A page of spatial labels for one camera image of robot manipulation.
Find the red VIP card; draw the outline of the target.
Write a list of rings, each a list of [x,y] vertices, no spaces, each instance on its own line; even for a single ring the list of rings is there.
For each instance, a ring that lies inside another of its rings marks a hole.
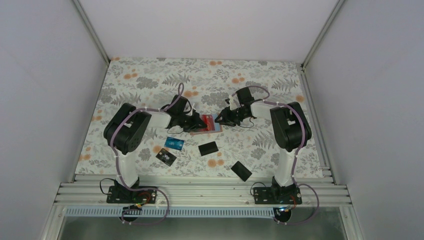
[[[212,115],[202,115],[202,120],[207,128],[215,128],[215,122]]]
[[[204,133],[212,133],[215,131],[214,127],[207,127],[203,129],[197,129],[193,132],[193,134],[204,134]]]

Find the brown leather card holder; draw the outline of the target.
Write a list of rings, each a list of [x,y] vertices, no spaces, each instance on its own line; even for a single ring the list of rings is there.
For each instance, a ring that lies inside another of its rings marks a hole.
[[[217,113],[214,114],[202,114],[200,118],[206,124],[206,128],[197,129],[194,132],[191,132],[190,135],[201,135],[201,134],[215,134],[221,133],[223,131],[223,127],[215,122],[215,119],[218,117]]]

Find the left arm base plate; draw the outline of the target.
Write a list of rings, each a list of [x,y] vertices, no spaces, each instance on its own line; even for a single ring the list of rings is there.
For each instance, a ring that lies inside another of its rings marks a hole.
[[[147,187],[147,190],[130,191],[123,186],[110,186],[106,202],[108,204],[154,204],[157,188]]]

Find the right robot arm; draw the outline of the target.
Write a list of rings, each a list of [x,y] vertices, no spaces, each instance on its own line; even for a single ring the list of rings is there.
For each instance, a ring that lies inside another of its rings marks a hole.
[[[235,127],[247,118],[260,118],[271,121],[273,135],[280,154],[277,170],[273,176],[271,198],[278,204],[284,203],[290,197],[288,186],[296,185],[294,178],[299,152],[312,137],[312,130],[306,119],[301,104],[271,102],[266,98],[254,99],[248,87],[243,87],[231,95],[236,96],[239,105],[230,103],[215,118],[220,125]]]

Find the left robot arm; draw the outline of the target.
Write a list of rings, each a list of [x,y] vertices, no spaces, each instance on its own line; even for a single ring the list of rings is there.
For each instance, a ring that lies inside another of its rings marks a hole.
[[[139,147],[148,128],[179,127],[184,133],[205,129],[207,124],[185,97],[175,95],[171,103],[161,108],[136,108],[123,103],[106,125],[103,137],[115,155],[116,181],[122,187],[119,196],[131,203],[139,197],[136,182],[139,176],[133,152]]]

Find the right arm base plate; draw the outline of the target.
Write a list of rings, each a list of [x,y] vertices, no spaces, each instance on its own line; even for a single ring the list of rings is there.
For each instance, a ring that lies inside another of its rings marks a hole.
[[[302,194],[298,187],[272,190],[271,187],[254,187],[252,190],[256,205],[300,205]]]

